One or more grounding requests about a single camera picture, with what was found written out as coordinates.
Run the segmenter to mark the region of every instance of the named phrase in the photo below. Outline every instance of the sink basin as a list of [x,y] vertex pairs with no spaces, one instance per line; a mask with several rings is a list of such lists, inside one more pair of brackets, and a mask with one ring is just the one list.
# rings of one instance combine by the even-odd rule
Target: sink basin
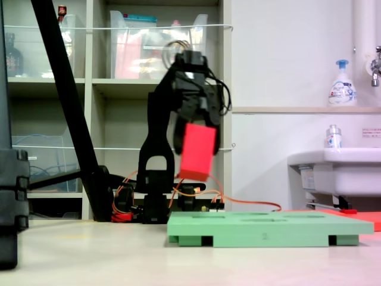
[[288,157],[303,189],[332,195],[381,196],[381,148],[325,148]]

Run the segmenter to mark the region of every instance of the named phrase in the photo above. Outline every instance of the faucet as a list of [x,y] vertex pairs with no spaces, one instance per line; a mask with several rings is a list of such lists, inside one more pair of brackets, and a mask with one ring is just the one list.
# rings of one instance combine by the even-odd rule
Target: faucet
[[378,59],[373,60],[371,62],[371,70],[372,70],[371,85],[374,88],[380,86],[379,74],[381,74],[381,72],[380,72],[380,68],[381,68],[381,46],[376,47],[376,52],[378,54]]

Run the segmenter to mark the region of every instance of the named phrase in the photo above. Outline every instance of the shelf board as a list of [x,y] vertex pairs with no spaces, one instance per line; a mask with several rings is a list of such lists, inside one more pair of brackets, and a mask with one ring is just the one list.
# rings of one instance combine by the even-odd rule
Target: shelf board
[[[85,79],[75,79],[78,95],[85,98]],[[11,98],[58,99],[54,79],[43,77],[9,77],[8,86]]]
[[152,79],[93,79],[93,86],[105,98],[146,100],[160,80]]
[[381,114],[381,107],[360,107],[360,106],[341,106],[341,107],[233,107],[233,114],[338,114],[338,113],[371,113]]
[[[140,194],[140,193],[134,193],[134,198],[136,200],[143,200],[144,199],[144,196],[145,194]],[[171,199],[172,197],[172,194],[166,194],[167,196],[167,199]],[[216,196],[216,194],[205,194],[205,195],[198,195],[196,197],[196,199],[204,199],[204,200],[211,200],[212,198],[214,198]]]
[[28,198],[82,198],[81,192],[28,192]]
[[219,0],[106,0],[112,5],[148,5],[148,6],[218,6]]

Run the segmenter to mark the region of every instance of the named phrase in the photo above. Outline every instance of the green foam board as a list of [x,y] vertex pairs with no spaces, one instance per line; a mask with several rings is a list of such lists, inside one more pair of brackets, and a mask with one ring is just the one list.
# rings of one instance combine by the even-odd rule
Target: green foam board
[[173,212],[170,243],[214,247],[323,247],[358,245],[373,224],[322,212]]

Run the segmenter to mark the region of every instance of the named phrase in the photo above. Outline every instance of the soap dispenser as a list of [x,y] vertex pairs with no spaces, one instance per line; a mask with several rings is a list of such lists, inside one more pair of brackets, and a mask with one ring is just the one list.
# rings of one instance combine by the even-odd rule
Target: soap dispenser
[[352,80],[345,72],[349,61],[339,60],[336,64],[339,66],[339,74],[333,82],[328,97],[328,106],[355,106],[357,105],[357,92]]

